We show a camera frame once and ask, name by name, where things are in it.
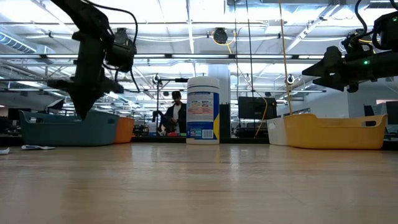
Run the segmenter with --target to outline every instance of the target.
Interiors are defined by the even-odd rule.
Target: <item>workstation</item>
[[[396,223],[397,18],[0,1],[0,223]]]

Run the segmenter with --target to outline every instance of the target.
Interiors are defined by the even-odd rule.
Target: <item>person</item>
[[[181,93],[172,92],[174,105],[167,109],[165,119],[174,126],[177,133],[187,132],[187,105],[181,102]]]

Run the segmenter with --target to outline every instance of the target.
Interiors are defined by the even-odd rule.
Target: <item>teal plastic basket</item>
[[[116,136],[119,116],[89,111],[84,121],[76,116],[20,111],[21,133],[25,144],[37,146],[104,146]],[[40,118],[40,123],[31,123]]]

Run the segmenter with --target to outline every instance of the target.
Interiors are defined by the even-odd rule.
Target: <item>ceiling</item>
[[[236,7],[233,0],[93,0],[93,2],[121,8],[136,16],[139,23],[136,42],[138,54],[282,54],[282,39],[278,38],[281,32],[279,6],[276,4],[278,1],[248,0],[247,8],[245,0],[237,0]],[[339,46],[340,41],[348,33],[362,28],[353,13],[356,2],[354,0],[285,0],[282,2],[285,46],[289,55],[323,55],[328,46]],[[392,11],[388,5],[380,2],[382,1],[367,0],[360,5],[359,13],[364,17],[369,28],[372,27],[376,18]],[[118,27],[126,27],[128,32],[134,35],[135,25],[130,15],[105,9],[101,11],[107,15],[114,30]],[[228,41],[231,42],[231,52],[227,46],[216,45],[211,35],[208,38],[207,34],[211,34],[216,27],[226,29],[229,35]],[[69,16],[49,0],[0,1],[0,33],[5,33],[37,50],[46,46],[47,52],[53,54],[77,54],[79,42],[71,40],[72,33],[77,30],[78,28]],[[236,41],[234,41],[234,33],[238,36]],[[21,52],[0,44],[0,54],[21,54]],[[37,79],[49,74],[51,78],[68,78],[75,72],[73,66],[57,65],[58,63],[72,63],[71,60],[56,60],[52,66],[24,59],[4,59],[0,63],[3,63],[4,69],[11,71],[10,68],[14,68],[12,71],[18,71],[16,74],[3,72],[0,75],[3,78],[10,78],[13,75],[14,78]],[[134,63],[134,76],[139,86],[150,90],[154,87],[152,77],[155,74],[159,74],[162,78],[206,75],[208,64],[214,62],[136,59]],[[228,61],[223,63],[229,64],[231,75],[234,77],[232,83],[236,83],[236,63]],[[313,63],[315,61],[311,63],[288,61],[287,71],[298,78],[301,71]],[[15,66],[24,67],[26,71],[20,72]],[[252,66],[248,62],[238,61],[238,66],[243,73],[253,75],[254,87],[257,89],[285,88],[282,60],[275,62],[257,60]],[[107,71],[107,76],[113,75],[113,72]],[[119,79],[125,81],[122,82],[125,88],[134,88],[129,75],[120,74]],[[296,80],[295,86],[303,87],[305,83],[309,85],[310,81],[309,77],[300,77],[300,80]],[[239,89],[248,87],[243,77],[240,78],[239,83]],[[173,82],[164,87],[165,90],[184,88],[183,83]],[[153,100],[155,94],[156,92],[125,93],[122,97],[138,103],[141,108],[145,108],[146,104],[146,108],[150,108],[155,103]],[[164,106],[169,104],[171,101],[165,101]]]

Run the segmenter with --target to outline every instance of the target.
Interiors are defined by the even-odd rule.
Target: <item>white cloth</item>
[[[179,105],[174,105],[174,110],[173,110],[173,118],[174,119],[176,119],[176,120],[178,120],[178,112],[180,111],[180,109],[181,109],[181,104],[179,104]],[[177,127],[176,127],[176,130],[175,130],[177,133],[180,133],[180,126],[179,126],[179,124],[177,123]]]

